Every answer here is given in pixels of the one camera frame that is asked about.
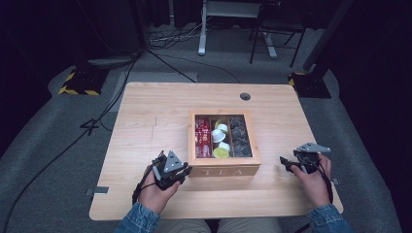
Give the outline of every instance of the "hand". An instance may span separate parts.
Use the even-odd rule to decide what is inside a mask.
[[[142,187],[155,183],[154,171],[151,171]],[[149,210],[160,214],[166,207],[167,201],[178,191],[180,182],[174,183],[166,190],[161,190],[156,184],[145,187],[138,198],[140,204]]]
[[[320,163],[325,168],[327,177],[330,179],[332,162],[322,154],[319,155],[319,158]],[[302,182],[306,196],[309,197],[314,208],[330,204],[326,184],[319,171],[316,171],[312,174],[306,174],[294,165],[291,167],[291,169]]]

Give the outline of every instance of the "cable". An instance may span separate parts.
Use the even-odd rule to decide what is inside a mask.
[[[328,197],[329,197],[329,201],[330,201],[330,203],[333,203],[332,184],[330,184],[330,179],[329,179],[329,177],[326,175],[324,166],[322,166],[321,163],[320,163],[319,165],[321,166],[322,170],[324,170],[323,172],[321,172],[321,170],[319,169],[319,167],[317,167],[317,168],[318,168],[318,171],[322,174],[322,178],[324,179],[324,182],[325,182],[325,184],[326,184],[327,195],[328,195]]]
[[[163,36],[162,36],[162,37],[160,37],[160,38],[155,38],[155,39],[153,39],[153,40],[149,40],[150,43],[151,43],[151,44],[149,45],[149,48],[152,49],[152,50],[170,49],[170,48],[172,48],[173,46],[175,46],[176,44],[178,44],[179,42],[189,41],[190,39],[192,39],[192,38],[194,38],[194,37],[200,36],[200,34],[194,35],[194,36],[190,36],[190,34],[191,34],[192,32],[194,32],[196,29],[198,29],[200,26],[202,26],[202,23],[196,25],[196,26],[195,26],[193,29],[191,29],[190,32],[187,33],[185,36],[182,36],[183,33],[182,33],[182,29],[181,29],[181,32],[180,32],[178,35],[172,36],[173,32],[176,31],[176,30],[173,30],[172,33],[170,33],[169,36],[167,36],[167,37],[163,37]],[[163,41],[163,40],[164,40],[163,46],[155,46],[155,45],[152,45],[152,42],[153,42],[153,41]]]
[[[152,186],[153,184],[155,184],[155,183],[151,183],[151,184],[148,184],[148,185],[142,187],[142,189],[140,189],[140,191],[142,191],[143,189],[145,189],[145,188],[148,187],[148,186]]]
[[[176,72],[178,72],[179,74],[185,76],[186,78],[188,78],[189,80],[191,80],[193,83],[196,83],[196,81],[194,81],[193,79],[191,79],[189,76],[185,75],[184,73],[182,73],[180,70],[176,69],[175,67],[171,66],[169,63],[165,62],[163,59],[161,59],[157,54],[153,53],[152,51],[148,50],[148,52],[150,54],[152,54],[154,57],[156,57],[157,59],[159,59],[161,62],[163,62],[164,64],[166,64],[168,67],[172,68],[173,70],[175,70]]]
[[[112,129],[110,129],[110,128],[106,127],[106,125],[104,125],[104,124],[103,124],[102,119],[100,119],[99,121],[100,121],[100,124],[102,125],[102,127],[103,127],[104,129],[106,129],[106,130],[107,130],[107,131],[109,131],[109,132],[113,132],[113,130],[112,130]]]
[[[66,148],[65,148],[61,153],[59,153],[54,159],[52,159],[48,164],[46,164],[46,166],[43,167],[43,168],[30,180],[30,182],[27,183],[27,185],[23,188],[23,190],[18,194],[17,198],[16,198],[15,201],[13,202],[12,207],[10,208],[10,210],[9,210],[9,212],[8,212],[8,214],[7,214],[7,217],[6,217],[4,226],[3,226],[3,233],[6,233],[7,227],[8,227],[8,225],[9,225],[10,218],[11,218],[12,213],[13,213],[13,210],[15,209],[15,206],[16,206],[18,200],[19,200],[19,199],[21,198],[21,196],[24,194],[25,190],[26,190],[40,175],[42,175],[42,173],[43,173],[46,169],[48,169],[49,166],[51,166],[59,157],[61,157],[66,151],[68,151],[69,149],[71,149],[77,142],[79,142],[79,140],[81,140],[81,139],[83,138],[83,136],[88,132],[88,130],[90,130],[98,121],[100,121],[100,119],[101,119],[104,115],[106,115],[106,114],[113,108],[113,106],[115,105],[115,103],[119,100],[120,94],[121,94],[121,93],[123,92],[123,90],[124,90],[125,84],[127,83],[127,80],[128,80],[128,76],[130,75],[130,71],[131,71],[131,69],[133,68],[134,64],[136,63],[137,59],[138,59],[138,57],[136,57],[136,59],[133,61],[133,63],[128,66],[129,69],[128,69],[127,75],[126,75],[126,77],[125,77],[125,79],[124,79],[124,83],[123,83],[120,91],[119,91],[118,94],[117,94],[117,97],[109,103],[109,105],[105,108],[105,110],[100,114],[99,118],[98,118],[97,120],[94,120],[94,121],[92,122],[91,126],[90,126],[88,129],[86,129],[86,130],[85,130],[78,138],[76,138],[68,147],[66,147]]]
[[[142,185],[144,184],[146,178],[149,176],[149,173],[152,171],[152,169],[154,168],[154,166],[155,166],[154,164],[150,165],[150,166],[146,169],[145,174],[143,175],[142,180],[141,180],[139,183],[137,183],[136,188],[135,188],[134,191],[133,191],[133,195],[131,196],[131,204],[132,204],[132,205],[134,205],[134,203],[137,202],[137,199],[139,198],[140,193],[142,192],[143,188],[146,188],[146,187],[148,187],[148,186],[150,186],[150,185],[153,184],[153,183],[152,183],[152,184],[150,184],[150,185],[146,185],[146,186],[142,187]]]
[[[189,60],[189,59],[182,58],[182,57],[176,57],[176,56],[164,55],[164,54],[157,54],[157,55],[158,55],[158,56],[168,56],[168,57],[175,58],[175,59],[182,59],[182,60],[185,60],[185,61],[188,61],[188,62],[192,62],[192,63],[196,63],[196,64],[200,64],[200,65],[205,65],[205,66],[210,66],[210,67],[213,67],[213,68],[217,68],[217,69],[223,70],[223,71],[227,72],[231,77],[233,77],[238,83],[240,83],[240,81],[237,79],[237,77],[236,77],[235,75],[233,75],[232,73],[228,72],[227,70],[225,70],[225,69],[222,68],[222,67],[214,66],[214,65],[210,65],[210,64],[206,64],[206,63],[203,63],[203,62],[193,61],[193,60]]]

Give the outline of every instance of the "wooden table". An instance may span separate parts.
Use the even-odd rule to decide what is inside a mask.
[[[242,92],[252,98],[242,100]],[[299,180],[279,160],[296,161],[292,150],[315,142],[291,86],[129,83],[98,182],[109,192],[94,195],[92,219],[123,218],[136,184],[162,150],[188,161],[189,111],[198,109],[250,111],[261,165],[254,177],[187,178],[162,217],[304,216],[312,209]],[[333,193],[334,205],[343,212],[334,188]]]

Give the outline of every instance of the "chair leg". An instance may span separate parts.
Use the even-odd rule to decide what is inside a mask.
[[[291,38],[294,36],[294,32],[290,35],[288,40],[284,43],[284,46],[288,44],[288,42],[291,40]]]
[[[299,51],[299,48],[300,48],[300,43],[302,42],[303,36],[305,35],[305,31],[306,31],[306,28],[304,28],[304,29],[302,30],[302,32],[301,32],[301,35],[300,35],[300,38],[299,38],[299,42],[297,43],[296,51],[294,52],[293,59],[292,59],[292,63],[291,63],[291,66],[290,66],[290,67],[292,67],[293,64],[294,64],[294,60],[296,59],[297,52]]]
[[[255,33],[254,46],[252,48],[251,59],[249,60],[250,64],[252,64],[252,60],[254,59],[255,47],[257,46],[257,40],[258,40],[258,32],[259,32],[259,27],[256,29],[256,33]]]

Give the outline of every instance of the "gray carpet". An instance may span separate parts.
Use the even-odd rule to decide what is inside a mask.
[[[279,57],[271,59],[266,48],[259,48],[254,63],[249,64],[252,42],[247,40],[247,30],[209,33],[204,56],[197,55],[198,38],[154,52],[162,54],[162,59],[176,69],[197,74],[200,83],[237,83],[236,79],[241,83],[287,83],[290,72],[302,71],[301,65],[321,35],[321,30],[306,33],[293,68],[289,67],[293,50],[277,49]],[[273,38],[275,42],[282,41],[280,37]],[[106,108],[124,68],[109,73],[101,96],[59,95],[57,92],[70,70],[71,67],[51,81],[53,98],[25,125],[0,160],[0,225],[22,188],[78,138],[83,132],[81,124],[98,118]],[[131,79],[139,79],[142,72],[174,73],[148,52],[133,67]],[[341,181],[337,190],[345,208],[343,216],[356,232],[401,232],[391,194],[338,98],[336,79],[329,72],[325,81],[331,99],[300,99],[300,103],[317,142],[332,149],[328,156],[333,162],[332,176]],[[157,82],[170,80],[165,76]],[[116,117],[116,112],[109,112],[102,122],[113,128]],[[91,202],[85,196],[86,189],[97,184],[111,137],[110,131],[98,125],[25,191],[13,212],[8,232],[113,232],[117,221],[93,221],[88,217]],[[280,223],[284,232],[293,232],[307,223],[307,218],[281,217]]]

